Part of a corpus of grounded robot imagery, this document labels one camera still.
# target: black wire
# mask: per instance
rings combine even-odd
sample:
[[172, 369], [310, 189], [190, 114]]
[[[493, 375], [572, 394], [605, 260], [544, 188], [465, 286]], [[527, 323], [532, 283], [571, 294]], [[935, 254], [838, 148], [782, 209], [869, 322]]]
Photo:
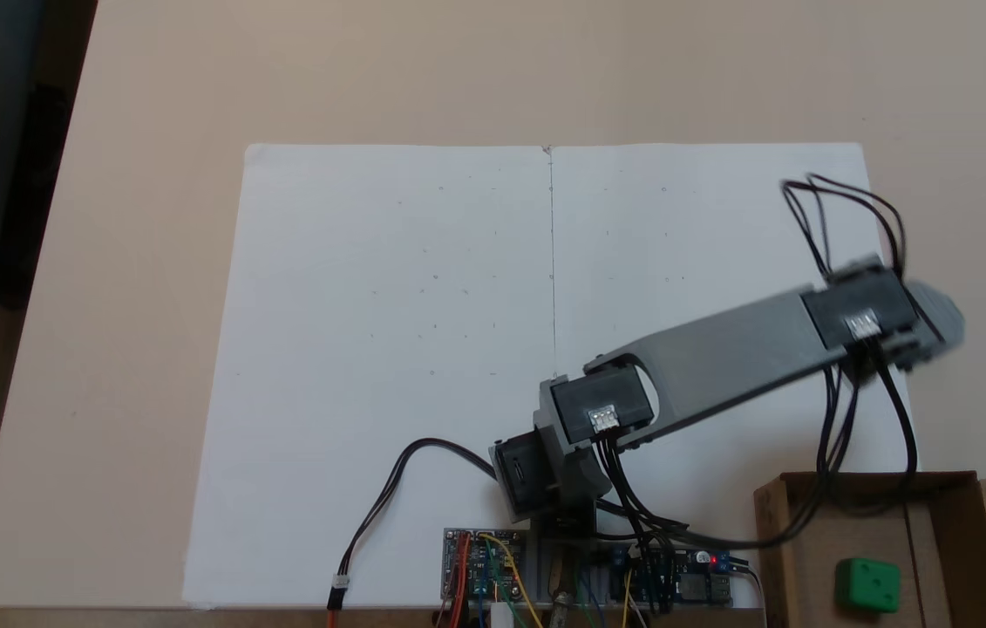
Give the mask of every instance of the black wire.
[[[806, 182], [813, 185], [816, 176], [818, 175], [808, 174], [806, 176]], [[830, 229], [828, 229], [826, 225], [826, 207], [825, 204], [823, 204], [822, 202], [822, 194], [817, 190], [814, 190], [814, 202], [815, 204], [817, 204], [817, 206], [819, 206], [819, 221], [820, 223], [822, 223], [822, 243], [824, 250], [826, 251], [826, 267], [832, 268], [834, 263], [834, 258], [830, 253]]]
[[764, 600], [764, 587], [760, 584], [760, 576], [756, 576], [755, 571], [752, 571], [752, 569], [749, 569], [743, 564], [729, 565], [729, 568], [736, 573], [744, 573], [745, 576], [751, 577], [752, 581], [756, 582], [756, 592], [760, 595], [760, 604], [763, 605], [764, 608], [767, 608], [767, 600]]
[[[827, 430], [828, 432], [832, 432], [832, 424], [836, 421], [836, 413], [838, 413], [838, 405], [836, 405], [836, 397], [838, 396], [831, 390], [832, 386], [835, 386], [832, 371], [827, 371], [826, 382], [828, 394], [826, 397], [827, 403], [823, 430], [824, 432], [827, 432]], [[835, 449], [828, 454], [828, 469], [825, 472], [822, 472], [822, 470], [819, 471], [811, 492], [808, 493], [807, 498], [800, 505], [799, 510], [796, 510], [791, 523], [788, 523], [783, 531], [780, 531], [775, 536], [768, 537], [768, 539], [754, 541], [718, 539], [718, 537], [706, 536], [705, 534], [691, 532], [688, 529], [667, 529], [668, 536], [672, 537], [672, 539], [703, 546], [703, 548], [720, 550], [761, 550], [774, 548], [774, 546], [791, 541], [795, 536], [798, 536], [803, 531], [803, 528], [806, 528], [806, 525], [814, 518], [819, 505], [822, 504], [828, 486], [830, 486], [831, 478], [839, 472], [840, 465], [845, 460], [848, 442], [850, 442], [848, 436], [852, 433], [853, 419], [855, 418], [856, 406], [858, 405], [858, 392], [858, 386], [853, 386], [850, 402], [848, 402], [842, 425], [842, 432], [845, 437], [839, 437], [835, 441]], [[600, 449], [604, 458], [603, 466], [607, 468], [609, 480], [613, 482], [613, 488], [617, 493], [617, 497], [620, 497], [622, 503], [625, 503], [625, 508], [629, 512], [632, 512], [633, 509], [639, 510], [639, 516], [636, 518], [643, 518], [645, 521], [655, 521], [657, 518], [655, 514], [652, 514], [651, 510], [645, 508], [639, 497], [636, 497], [635, 490], [632, 490], [632, 487], [629, 485], [628, 477], [624, 474], [619, 454], [616, 454], [611, 446]], [[824, 447], [819, 445], [819, 456], [826, 458], [826, 452], [823, 449]]]
[[907, 500], [908, 491], [911, 489], [912, 482], [915, 481], [915, 474], [919, 470], [919, 445], [915, 441], [915, 429], [911, 425], [911, 416], [908, 414], [907, 406], [904, 406], [903, 398], [900, 397], [899, 389], [895, 388], [895, 381], [887, 367], [883, 365], [878, 357], [875, 359], [876, 374], [883, 382], [887, 396], [891, 399], [895, 409], [895, 416], [899, 419], [900, 430], [903, 432], [903, 445], [907, 449], [907, 468], [900, 476], [899, 484], [895, 489], [881, 495], [875, 496], [856, 496], [855, 501], [851, 502], [840, 495], [836, 482], [831, 487], [831, 501], [839, 506], [840, 509], [855, 516], [877, 516], [887, 512], [889, 509]]
[[871, 198], [872, 200], [874, 200], [874, 201], [878, 202], [879, 204], [882, 204], [882, 206], [886, 207], [887, 208], [887, 211], [891, 211], [892, 212], [892, 215], [895, 217], [895, 225], [898, 226], [899, 227], [899, 230], [900, 230], [900, 266], [899, 266], [900, 267], [900, 273], [899, 274], [902, 277], [903, 276], [902, 271], [907, 268], [907, 262], [908, 262], [908, 259], [907, 259], [907, 254], [908, 254], [908, 235], [907, 235], [906, 228], [904, 228], [904, 226], [903, 226], [903, 217], [902, 217], [902, 215], [900, 215], [899, 210], [896, 210], [895, 207], [892, 206], [892, 203], [887, 202], [887, 200], [884, 200], [882, 198], [882, 196], [873, 194], [873, 192], [870, 192], [870, 191], [868, 191], [866, 189], [857, 188], [857, 187], [850, 186], [850, 184], [847, 184], [847, 183], [842, 183], [842, 182], [839, 182], [839, 181], [834, 181], [833, 179], [828, 179], [828, 178], [826, 178], [826, 176], [823, 176], [823, 175], [820, 175], [820, 174], [808, 174], [807, 175], [807, 179], [808, 180], [810, 180], [810, 179], [817, 179], [817, 180], [822, 181], [824, 183], [830, 184], [830, 186], [835, 186], [835, 187], [842, 188], [842, 189], [845, 189], [845, 190], [851, 190], [853, 192], [856, 192], [856, 194], [859, 194], [859, 195], [866, 195], [866, 196], [868, 196], [868, 198]]
[[[372, 508], [369, 508], [369, 514], [366, 514], [364, 520], [361, 521], [361, 525], [357, 526], [357, 532], [353, 533], [353, 539], [350, 540], [349, 548], [345, 549], [345, 553], [342, 554], [341, 563], [338, 565], [338, 575], [349, 575], [350, 561], [353, 559], [353, 551], [357, 547], [357, 541], [361, 540], [361, 536], [364, 536], [365, 531], [368, 531], [373, 520], [376, 520], [378, 514], [384, 510], [385, 506], [388, 505], [388, 501], [391, 500], [394, 494], [396, 494], [400, 477], [404, 474], [404, 469], [406, 468], [406, 465], [408, 465], [408, 461], [411, 460], [412, 455], [425, 447], [439, 447], [447, 450], [447, 452], [457, 454], [462, 458], [462, 460], [465, 460], [469, 462], [469, 464], [474, 465], [477, 469], [480, 469], [481, 473], [487, 474], [487, 476], [496, 480], [496, 473], [493, 471], [492, 464], [489, 464], [488, 461], [485, 461], [484, 458], [481, 458], [476, 453], [470, 452], [469, 449], [458, 445], [457, 442], [452, 442], [441, 438], [420, 438], [413, 441], [410, 445], [404, 448], [404, 452], [400, 453], [400, 456], [396, 460], [396, 464], [392, 466], [392, 472], [388, 474], [388, 481], [384, 482], [384, 489], [381, 489], [380, 495], [377, 497], [377, 500], [373, 502]], [[613, 504], [607, 500], [597, 500], [597, 508], [615, 515], [628, 516], [627, 510], [622, 508], [622, 506]], [[679, 526], [685, 526], [685, 524], [680, 522], [673, 523]]]
[[[795, 222], [799, 223], [799, 230], [802, 230], [803, 235], [806, 237], [807, 246], [810, 247], [811, 254], [815, 258], [815, 265], [819, 267], [820, 273], [823, 273], [823, 275], [828, 274], [832, 263], [832, 259], [830, 259], [830, 247], [828, 247], [828, 234], [825, 228], [825, 207], [823, 206], [822, 201], [820, 201], [820, 195], [837, 195], [860, 204], [860, 206], [872, 212], [872, 215], [875, 215], [875, 218], [879, 220], [880, 226], [883, 227], [884, 234], [887, 236], [888, 247], [892, 250], [892, 270], [894, 270], [895, 274], [899, 275], [900, 278], [903, 278], [904, 270], [907, 267], [907, 231], [904, 229], [903, 217], [900, 215], [900, 212], [896, 210], [890, 202], [887, 202], [887, 200], [884, 200], [879, 195], [872, 194], [870, 191], [850, 186], [850, 184], [847, 183], [834, 181], [833, 179], [826, 178], [826, 176], [822, 176], [820, 174], [808, 174], [806, 178], [807, 182], [788, 180], [780, 182], [779, 186], [784, 199], [787, 201], [788, 209], [791, 210], [792, 215], [795, 217]], [[830, 184], [830, 186], [840, 188], [840, 190], [817, 186], [817, 184], [813, 182], [814, 179]], [[815, 198], [819, 198], [819, 218], [822, 222], [823, 239], [826, 246], [825, 261], [823, 261], [822, 254], [819, 253], [819, 247], [817, 247], [814, 241], [814, 235], [810, 227], [810, 219], [806, 217], [806, 212], [803, 210], [802, 203], [800, 203], [797, 196], [792, 193], [792, 190], [811, 192], [811, 194], [815, 195]], [[856, 192], [858, 195], [852, 195], [843, 190], [850, 190], [852, 192]], [[887, 221], [884, 214], [881, 214], [880, 210], [876, 209], [870, 201], [860, 198], [859, 195], [865, 195], [868, 199], [875, 200], [879, 204], [882, 204], [882, 206], [886, 207], [888, 211], [892, 212], [892, 215], [895, 218], [896, 226], [899, 228], [898, 243], [896, 243], [895, 232], [892, 229], [891, 223]]]

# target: orange wire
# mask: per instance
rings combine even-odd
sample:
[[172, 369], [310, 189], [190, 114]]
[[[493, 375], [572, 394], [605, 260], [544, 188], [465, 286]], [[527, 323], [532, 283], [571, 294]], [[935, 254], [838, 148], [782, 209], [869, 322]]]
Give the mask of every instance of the orange wire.
[[469, 568], [469, 540], [470, 536], [468, 532], [464, 532], [466, 540], [462, 543], [460, 540], [458, 542], [458, 551], [461, 552], [459, 559], [459, 573], [458, 573], [458, 589], [456, 591], [457, 595], [454, 596], [453, 601], [453, 613], [450, 615], [450, 628], [458, 628], [458, 623], [461, 621], [461, 605], [467, 604], [466, 595], [466, 572]]

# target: black cable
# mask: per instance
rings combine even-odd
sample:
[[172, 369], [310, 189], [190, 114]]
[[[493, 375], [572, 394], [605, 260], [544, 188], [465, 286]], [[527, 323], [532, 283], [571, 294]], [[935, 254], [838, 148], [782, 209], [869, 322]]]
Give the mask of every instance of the black cable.
[[[818, 175], [808, 174], [806, 176], [806, 182], [813, 185], [815, 176]], [[822, 202], [822, 194], [817, 190], [814, 190], [814, 202], [817, 204], [817, 206], [819, 206], [819, 221], [820, 223], [822, 223], [822, 243], [823, 243], [823, 248], [826, 251], [826, 267], [832, 268], [834, 263], [834, 258], [833, 255], [830, 253], [830, 229], [828, 229], [828, 226], [826, 225], [826, 207], [825, 204], [823, 204]]]
[[904, 228], [904, 226], [903, 226], [903, 217], [902, 217], [902, 215], [900, 215], [899, 210], [896, 210], [895, 207], [892, 206], [892, 203], [887, 202], [887, 200], [884, 200], [883, 199], [883, 196], [880, 196], [880, 195], [877, 195], [877, 194], [873, 194], [873, 192], [870, 192], [870, 191], [868, 191], [866, 189], [857, 188], [857, 187], [850, 186], [850, 184], [847, 184], [847, 183], [842, 183], [842, 182], [839, 182], [839, 181], [834, 181], [833, 179], [826, 178], [826, 176], [823, 176], [823, 175], [820, 175], [820, 174], [808, 174], [806, 176], [806, 178], [808, 180], [817, 179], [817, 180], [822, 181], [822, 182], [824, 182], [826, 184], [830, 184], [830, 186], [835, 186], [835, 187], [842, 188], [842, 189], [845, 189], [845, 190], [851, 190], [853, 192], [856, 192], [856, 194], [859, 194], [859, 195], [866, 195], [866, 196], [868, 196], [868, 198], [871, 198], [872, 200], [874, 200], [874, 201], [878, 202], [879, 204], [882, 204], [882, 206], [886, 207], [887, 208], [887, 211], [892, 212], [892, 215], [895, 217], [895, 225], [896, 225], [896, 227], [899, 227], [899, 230], [900, 230], [900, 266], [899, 266], [900, 267], [900, 273], [899, 273], [899, 275], [902, 277], [903, 276], [903, 270], [905, 270], [907, 268], [907, 262], [908, 262], [908, 259], [907, 259], [907, 254], [908, 254], [908, 235], [907, 235], [906, 228]]
[[[832, 374], [828, 375], [827, 382], [832, 381]], [[703, 548], [708, 549], [720, 549], [720, 550], [761, 550], [767, 548], [774, 548], [776, 545], [786, 543], [791, 541], [795, 536], [798, 536], [803, 528], [814, 518], [819, 509], [819, 505], [822, 504], [823, 497], [830, 486], [831, 478], [839, 472], [840, 465], [845, 460], [845, 453], [848, 450], [848, 435], [852, 432], [853, 419], [856, 416], [856, 406], [858, 405], [859, 398], [858, 386], [853, 386], [852, 394], [850, 397], [850, 402], [848, 402], [847, 410], [845, 411], [845, 419], [843, 420], [843, 433], [846, 434], [844, 438], [838, 438], [836, 441], [836, 446], [834, 452], [830, 453], [830, 458], [828, 458], [828, 470], [826, 472], [819, 472], [817, 474], [815, 485], [812, 487], [810, 494], [800, 505], [799, 510], [795, 513], [792, 518], [791, 523], [788, 523], [783, 531], [780, 531], [775, 536], [768, 537], [768, 539], [758, 539], [754, 541], [739, 541], [731, 539], [718, 539], [715, 536], [706, 536], [705, 534], [699, 534], [696, 532], [691, 532], [688, 529], [667, 529], [669, 536], [672, 539], [683, 541], [685, 543], [695, 544], [698, 546], [703, 546]], [[823, 429], [826, 429], [826, 425], [830, 425], [830, 432], [832, 432], [833, 421], [836, 421], [836, 411], [838, 411], [838, 406], [834, 399], [834, 394], [827, 394], [827, 406], [826, 414], [824, 418]], [[647, 508], [643, 506], [643, 502], [636, 497], [636, 493], [633, 492], [632, 487], [628, 484], [628, 478], [623, 472], [623, 466], [620, 462], [619, 454], [615, 454], [615, 450], [611, 448], [604, 448], [603, 454], [608, 456], [607, 470], [611, 470], [609, 474], [609, 480], [613, 482], [613, 488], [615, 489], [617, 496], [621, 497], [622, 503], [627, 502], [625, 508], [631, 512], [633, 508], [639, 509], [640, 517], [644, 520], [653, 521], [656, 516], [653, 515]], [[819, 454], [825, 457], [825, 453], [820, 450]]]
[[[874, 353], [879, 353], [879, 349], [873, 349]], [[911, 425], [911, 416], [907, 406], [904, 406], [903, 398], [900, 397], [899, 389], [895, 388], [895, 381], [887, 367], [883, 365], [881, 358], [874, 359], [876, 374], [883, 382], [887, 396], [891, 399], [895, 409], [895, 416], [899, 419], [900, 430], [903, 432], [903, 445], [907, 449], [907, 468], [900, 476], [899, 484], [895, 489], [875, 496], [856, 496], [855, 501], [849, 501], [840, 495], [836, 482], [831, 487], [830, 497], [840, 509], [848, 514], [855, 516], [877, 516], [886, 513], [889, 509], [907, 500], [908, 491], [911, 489], [912, 482], [915, 481], [915, 474], [919, 470], [919, 445], [915, 441], [915, 429]]]
[[749, 569], [747, 565], [743, 564], [731, 564], [729, 569], [735, 573], [743, 573], [743, 575], [751, 577], [752, 581], [756, 582], [756, 592], [760, 595], [760, 604], [764, 608], [767, 608], [767, 600], [764, 600], [764, 585], [760, 584], [760, 576], [756, 576], [756, 572]]
[[[823, 178], [823, 176], [819, 176], [819, 175], [816, 175], [816, 174], [812, 174], [811, 176], [814, 176], [814, 178], [816, 178], [816, 179], [821, 179], [821, 180], [824, 180], [825, 179], [825, 178]], [[854, 191], [855, 190], [859, 190], [859, 188], [853, 188], [852, 186], [847, 186], [844, 183], [835, 183], [835, 184], [836, 184], [836, 186], [843, 187], [845, 189], [851, 189], [851, 190], [854, 190]], [[900, 243], [896, 243], [895, 232], [892, 229], [891, 223], [890, 222], [887, 222], [887, 218], [884, 218], [884, 214], [881, 214], [880, 210], [879, 209], [876, 209], [876, 207], [873, 206], [873, 204], [871, 202], [868, 202], [866, 199], [860, 198], [860, 196], [858, 196], [858, 195], [851, 195], [848, 192], [844, 192], [844, 191], [840, 191], [840, 190], [834, 190], [832, 188], [823, 188], [823, 187], [820, 187], [820, 186], [812, 186], [812, 184], [810, 184], [810, 183], [804, 183], [802, 181], [783, 181], [782, 183], [780, 183], [780, 186], [782, 188], [791, 189], [791, 190], [800, 190], [800, 191], [804, 191], [804, 192], [812, 192], [812, 194], [815, 194], [815, 192], [822, 192], [822, 194], [825, 194], [825, 195], [842, 196], [842, 198], [851, 200], [852, 202], [855, 202], [855, 203], [858, 203], [858, 204], [860, 204], [861, 207], [866, 208], [868, 211], [872, 212], [872, 215], [875, 215], [876, 220], [879, 220], [880, 226], [883, 227], [884, 235], [887, 236], [888, 247], [890, 247], [891, 250], [892, 250], [892, 270], [895, 271], [895, 274], [898, 275], [900, 279], [903, 278], [903, 270], [904, 270], [903, 258], [904, 258], [904, 255], [903, 255], [903, 247], [900, 246], [900, 243], [902, 243], [903, 246], [906, 246], [907, 245], [907, 236], [903, 232], [903, 219], [900, 218], [899, 214], [895, 214], [896, 215], [896, 222], [899, 223], [899, 227], [900, 227]], [[875, 198], [879, 198], [879, 196], [872, 195], [871, 192], [863, 192], [862, 191], [862, 194], [867, 194], [868, 196], [870, 196], [870, 198], [873, 198], [873, 196], [875, 196]], [[884, 201], [883, 204], [884, 204], [884, 207], [891, 207], [891, 203], [888, 203], [887, 201]], [[808, 240], [808, 245], [810, 245], [811, 248], [812, 248], [812, 253], [814, 255], [816, 255], [816, 257], [820, 257], [820, 255], [817, 254], [817, 245], [816, 245], [816, 243], [813, 242], [813, 238], [812, 238], [810, 229], [808, 229], [807, 227], [803, 227], [802, 225], [800, 225], [799, 227], [800, 227], [800, 229], [803, 229], [804, 235], [807, 237], [807, 240]]]
[[404, 452], [400, 453], [400, 457], [397, 458], [396, 465], [392, 466], [392, 473], [389, 474], [388, 481], [384, 483], [384, 489], [381, 489], [380, 496], [377, 497], [376, 503], [373, 503], [372, 508], [369, 509], [369, 514], [366, 514], [364, 521], [361, 521], [361, 525], [358, 526], [357, 532], [353, 533], [353, 539], [350, 540], [349, 548], [345, 550], [344, 554], [342, 554], [342, 562], [338, 565], [338, 575], [348, 575], [350, 560], [352, 560], [353, 550], [357, 546], [357, 541], [361, 539], [361, 535], [364, 534], [365, 530], [372, 524], [372, 520], [377, 518], [377, 514], [380, 514], [381, 510], [384, 509], [384, 506], [388, 504], [389, 500], [391, 500], [393, 494], [396, 493], [396, 488], [398, 487], [398, 484], [400, 484], [400, 476], [404, 474], [404, 469], [408, 466], [408, 461], [411, 460], [412, 455], [424, 447], [440, 447], [448, 450], [450, 453], [461, 456], [461, 458], [464, 458], [465, 461], [468, 461], [469, 464], [474, 465], [476, 468], [481, 469], [482, 472], [485, 472], [485, 474], [496, 477], [496, 474], [493, 473], [493, 465], [488, 464], [487, 461], [482, 460], [480, 456], [470, 452], [469, 449], [465, 449], [465, 447], [458, 445], [457, 442], [451, 442], [441, 438], [420, 438], [419, 440], [412, 442], [411, 445], [404, 448]]

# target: yellow wire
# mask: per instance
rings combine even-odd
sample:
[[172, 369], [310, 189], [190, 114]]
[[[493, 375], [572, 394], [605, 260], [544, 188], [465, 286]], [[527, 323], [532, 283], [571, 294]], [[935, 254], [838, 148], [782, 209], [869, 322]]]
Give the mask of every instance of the yellow wire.
[[621, 619], [621, 628], [628, 628], [629, 624], [629, 598], [632, 593], [632, 569], [624, 577], [624, 618]]
[[496, 536], [490, 536], [490, 534], [479, 534], [481, 539], [487, 539], [493, 541], [500, 548], [504, 550], [505, 562], [508, 563], [508, 567], [512, 568], [512, 576], [516, 579], [516, 584], [520, 585], [520, 593], [524, 595], [524, 601], [527, 604], [527, 610], [532, 612], [532, 619], [535, 620], [536, 628], [543, 628], [543, 623], [540, 621], [540, 613], [535, 612], [535, 607], [532, 605], [532, 599], [527, 596], [527, 587], [524, 587], [523, 579], [520, 579], [520, 570], [516, 569], [516, 559], [512, 556], [512, 550], [508, 548], [508, 545], [504, 544], [504, 541], [497, 539]]

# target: circuit board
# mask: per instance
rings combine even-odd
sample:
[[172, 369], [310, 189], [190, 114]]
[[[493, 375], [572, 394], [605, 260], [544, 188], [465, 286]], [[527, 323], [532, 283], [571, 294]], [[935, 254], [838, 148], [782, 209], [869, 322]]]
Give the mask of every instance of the circuit board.
[[[653, 579], [649, 579], [645, 562], [651, 563]], [[732, 603], [729, 584], [728, 552], [704, 549], [649, 549], [645, 560], [636, 561], [631, 568], [629, 596], [642, 605], [668, 608], [672, 604], [728, 605]], [[613, 545], [609, 567], [609, 599], [621, 603], [624, 582], [629, 577], [629, 545]]]
[[519, 529], [457, 529], [442, 532], [442, 599], [453, 597], [458, 587], [458, 549], [468, 545], [466, 560], [466, 599], [521, 599], [520, 586], [500, 545], [481, 539], [481, 534], [500, 539], [512, 550], [521, 569], [526, 564], [526, 536]]

